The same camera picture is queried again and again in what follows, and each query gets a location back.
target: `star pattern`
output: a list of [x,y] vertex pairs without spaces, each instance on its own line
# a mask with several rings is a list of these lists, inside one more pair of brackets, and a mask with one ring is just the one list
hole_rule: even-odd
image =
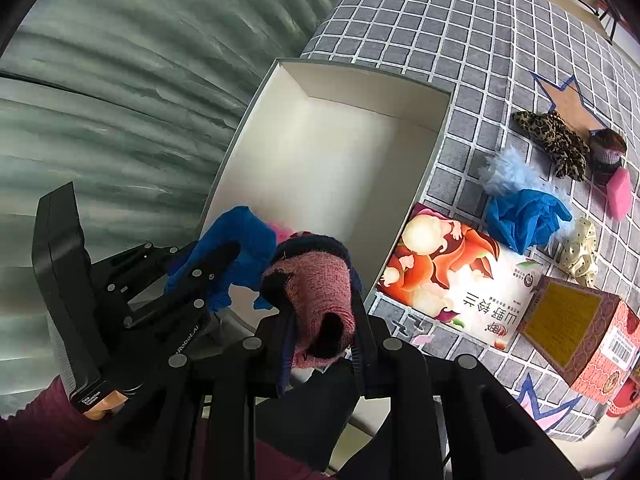
[[536,391],[533,389],[533,381],[531,381],[531,375],[527,374],[527,377],[522,383],[522,389],[517,401],[523,409],[531,415],[540,428],[544,431],[549,431],[555,428],[560,422],[567,416],[574,406],[578,403],[581,396],[577,396],[575,399],[568,400],[564,404],[561,404],[557,408],[553,408],[544,413],[540,412],[540,402]]
[[572,75],[561,86],[554,85],[538,74],[532,73],[532,76],[551,101],[549,111],[556,110],[562,120],[574,129],[585,142],[589,142],[590,132],[607,127],[591,110],[584,106],[575,75]]

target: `open cardboard box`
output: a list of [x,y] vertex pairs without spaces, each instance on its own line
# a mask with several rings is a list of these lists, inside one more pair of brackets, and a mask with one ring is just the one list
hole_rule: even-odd
[[[265,222],[340,240],[370,299],[444,138],[450,94],[354,64],[276,60],[216,175],[202,234],[247,205]],[[249,329],[255,293],[230,291]]]

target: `red patterned box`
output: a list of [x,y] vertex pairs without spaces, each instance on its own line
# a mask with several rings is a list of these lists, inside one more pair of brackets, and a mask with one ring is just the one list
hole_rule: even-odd
[[518,326],[566,383],[597,402],[622,387],[640,320],[619,296],[543,276]]
[[636,366],[631,371],[631,380],[640,386],[640,359],[636,362]]

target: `book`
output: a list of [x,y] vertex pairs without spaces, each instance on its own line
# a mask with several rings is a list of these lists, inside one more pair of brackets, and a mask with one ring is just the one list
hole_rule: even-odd
[[504,350],[542,273],[542,264],[418,203],[378,290]]

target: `blue glove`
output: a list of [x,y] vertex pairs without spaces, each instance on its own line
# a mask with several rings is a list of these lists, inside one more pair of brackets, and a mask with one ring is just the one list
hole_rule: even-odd
[[[251,213],[247,206],[237,206],[220,215],[198,241],[187,261],[177,269],[169,270],[169,280],[164,286],[164,291],[174,290],[183,272],[226,242],[238,242],[240,254],[226,268],[219,280],[209,284],[207,308],[210,312],[217,312],[228,307],[231,304],[229,286],[232,283],[258,292],[260,278],[276,251],[276,235],[267,224]],[[258,296],[254,301],[254,308],[269,309],[271,305]]]
[[572,216],[555,196],[523,189],[494,197],[486,208],[489,236],[508,245],[518,254],[534,245],[546,245],[558,231],[558,218],[568,222]]

